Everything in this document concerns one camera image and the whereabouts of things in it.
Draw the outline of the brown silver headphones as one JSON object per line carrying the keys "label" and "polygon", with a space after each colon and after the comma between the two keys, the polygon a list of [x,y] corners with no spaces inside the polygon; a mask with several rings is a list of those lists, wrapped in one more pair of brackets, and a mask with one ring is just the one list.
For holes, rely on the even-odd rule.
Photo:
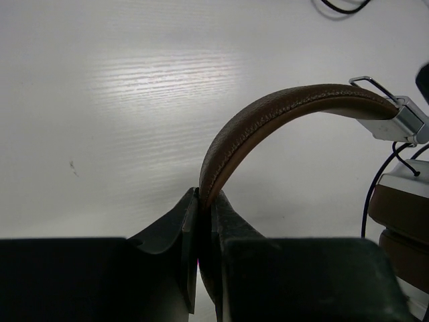
{"label": "brown silver headphones", "polygon": [[[321,84],[280,90],[242,109],[212,141],[199,177],[200,210],[210,206],[244,158],[281,126],[312,113],[356,119],[374,138],[408,144],[428,143],[428,116],[405,96],[379,96],[358,87]],[[407,166],[385,173],[372,186],[364,215],[384,226],[380,244],[400,279],[428,291],[428,164],[416,157],[419,169]]]}

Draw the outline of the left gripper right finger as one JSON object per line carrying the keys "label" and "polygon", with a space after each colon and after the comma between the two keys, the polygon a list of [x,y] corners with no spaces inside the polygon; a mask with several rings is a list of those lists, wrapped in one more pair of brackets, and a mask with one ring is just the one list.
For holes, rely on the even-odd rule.
{"label": "left gripper right finger", "polygon": [[228,239],[264,238],[254,227],[242,218],[230,204],[226,194],[221,191],[210,208],[211,233],[209,265],[209,295],[214,302],[217,321],[223,319],[223,273],[222,255]]}

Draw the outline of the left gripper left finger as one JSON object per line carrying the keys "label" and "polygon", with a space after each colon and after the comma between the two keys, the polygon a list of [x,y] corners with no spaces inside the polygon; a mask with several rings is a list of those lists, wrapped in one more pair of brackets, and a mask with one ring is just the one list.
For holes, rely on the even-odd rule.
{"label": "left gripper left finger", "polygon": [[196,298],[198,189],[127,239],[139,259],[133,299],[143,314],[193,314]]}

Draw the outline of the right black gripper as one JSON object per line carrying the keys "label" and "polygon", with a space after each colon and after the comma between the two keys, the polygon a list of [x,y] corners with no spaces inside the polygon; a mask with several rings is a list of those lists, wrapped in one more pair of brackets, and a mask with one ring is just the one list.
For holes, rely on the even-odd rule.
{"label": "right black gripper", "polygon": [[423,98],[429,104],[429,63],[425,63],[423,65],[415,79],[415,83],[417,88],[419,89],[420,93],[422,94]]}

